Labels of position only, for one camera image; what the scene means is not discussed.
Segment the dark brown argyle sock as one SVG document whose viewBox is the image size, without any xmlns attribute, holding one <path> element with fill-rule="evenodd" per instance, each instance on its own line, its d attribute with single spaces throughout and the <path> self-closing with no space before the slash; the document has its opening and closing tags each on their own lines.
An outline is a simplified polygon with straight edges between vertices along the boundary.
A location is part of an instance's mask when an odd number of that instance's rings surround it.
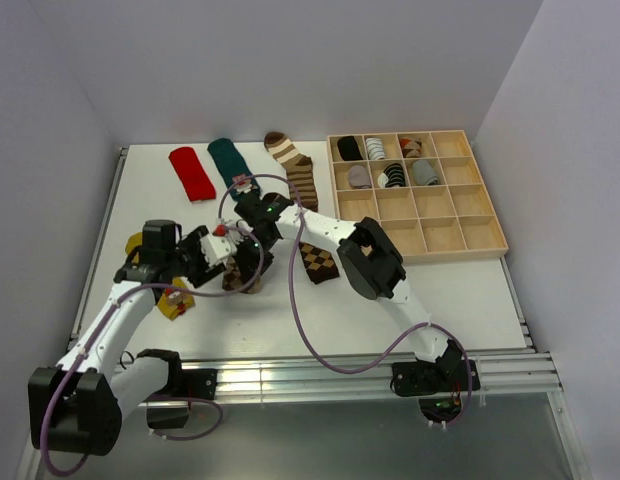
<svg viewBox="0 0 620 480">
<path fill-rule="evenodd" d="M 276 230 L 282 239 L 293 240 L 305 271 L 314 284 L 339 277 L 333 258 L 339 246 L 338 233 L 346 224 L 322 215 L 315 208 L 299 206 L 293 199 L 271 192 L 263 196 L 267 215 L 276 220 Z"/>
</svg>

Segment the light brown argyle sock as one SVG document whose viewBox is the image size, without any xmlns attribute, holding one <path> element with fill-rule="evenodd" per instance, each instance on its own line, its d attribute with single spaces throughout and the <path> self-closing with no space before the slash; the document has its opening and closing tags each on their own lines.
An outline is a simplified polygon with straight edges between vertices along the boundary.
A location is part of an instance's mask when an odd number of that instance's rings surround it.
<svg viewBox="0 0 620 480">
<path fill-rule="evenodd" d="M 260 278 L 257 278 L 247 290 L 243 290 L 243 285 L 244 282 L 241 278 L 240 270 L 234 259 L 230 258 L 222 277 L 222 289 L 227 292 L 238 291 L 243 294 L 258 294 L 261 292 Z"/>
</svg>

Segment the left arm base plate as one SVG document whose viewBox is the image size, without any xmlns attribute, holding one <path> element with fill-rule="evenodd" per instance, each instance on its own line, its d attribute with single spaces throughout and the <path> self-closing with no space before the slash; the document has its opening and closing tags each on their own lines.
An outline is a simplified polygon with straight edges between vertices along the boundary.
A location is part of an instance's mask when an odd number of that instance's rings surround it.
<svg viewBox="0 0 620 480">
<path fill-rule="evenodd" d="M 218 371 L 213 368 L 183 370 L 174 396 L 214 400 L 217 387 L 217 373 Z"/>
</svg>

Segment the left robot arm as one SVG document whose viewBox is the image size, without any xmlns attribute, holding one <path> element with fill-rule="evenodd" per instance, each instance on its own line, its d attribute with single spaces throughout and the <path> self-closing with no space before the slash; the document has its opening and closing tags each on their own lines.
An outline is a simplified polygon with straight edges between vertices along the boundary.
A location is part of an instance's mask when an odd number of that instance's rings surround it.
<svg viewBox="0 0 620 480">
<path fill-rule="evenodd" d="M 217 227 L 187 236 L 173 221 L 145 223 L 114 276 L 101 311 L 75 346 L 28 381 L 31 441 L 42 452 L 104 456 L 123 420 L 146 400 L 212 404 L 214 384 L 194 387 L 175 351 L 145 349 L 121 377 L 116 367 L 131 337 L 165 291 L 187 279 L 199 287 L 221 274 L 236 248 Z"/>
</svg>

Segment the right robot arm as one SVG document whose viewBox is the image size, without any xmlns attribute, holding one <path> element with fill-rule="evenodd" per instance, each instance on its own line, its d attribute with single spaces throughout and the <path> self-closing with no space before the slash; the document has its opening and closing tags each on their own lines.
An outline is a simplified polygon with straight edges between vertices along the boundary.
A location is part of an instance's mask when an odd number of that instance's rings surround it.
<svg viewBox="0 0 620 480">
<path fill-rule="evenodd" d="M 288 295 L 292 315 L 309 353 L 325 368 L 355 375 L 376 367 L 405 338 L 412 343 L 417 380 L 436 390 L 447 388 L 461 369 L 472 388 L 473 371 L 461 342 L 432 320 L 413 291 L 403 267 L 403 257 L 378 221 L 365 217 L 358 222 L 339 220 L 307 210 L 277 193 L 259 197 L 255 193 L 238 201 L 234 211 L 252 228 L 255 244 L 268 254 L 279 240 L 291 240 L 288 264 Z M 343 369 L 330 364 L 312 346 L 302 326 L 294 285 L 294 261 L 302 243 L 316 245 L 337 255 L 350 287 L 359 296 L 378 302 L 404 331 L 370 364 Z"/>
</svg>

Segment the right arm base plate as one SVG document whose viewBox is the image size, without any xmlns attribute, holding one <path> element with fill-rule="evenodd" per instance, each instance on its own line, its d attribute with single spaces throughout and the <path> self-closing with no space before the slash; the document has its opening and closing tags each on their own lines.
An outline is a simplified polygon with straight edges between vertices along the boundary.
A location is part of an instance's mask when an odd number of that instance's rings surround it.
<svg viewBox="0 0 620 480">
<path fill-rule="evenodd" d="M 470 374 L 466 363 L 459 362 L 450 372 L 443 373 L 434 364 L 422 361 L 394 362 L 391 364 L 391 389 L 399 397 L 417 397 L 435 394 L 448 394 L 453 391 L 466 392 L 469 383 L 472 391 L 481 388 L 476 362 L 469 361 Z"/>
</svg>

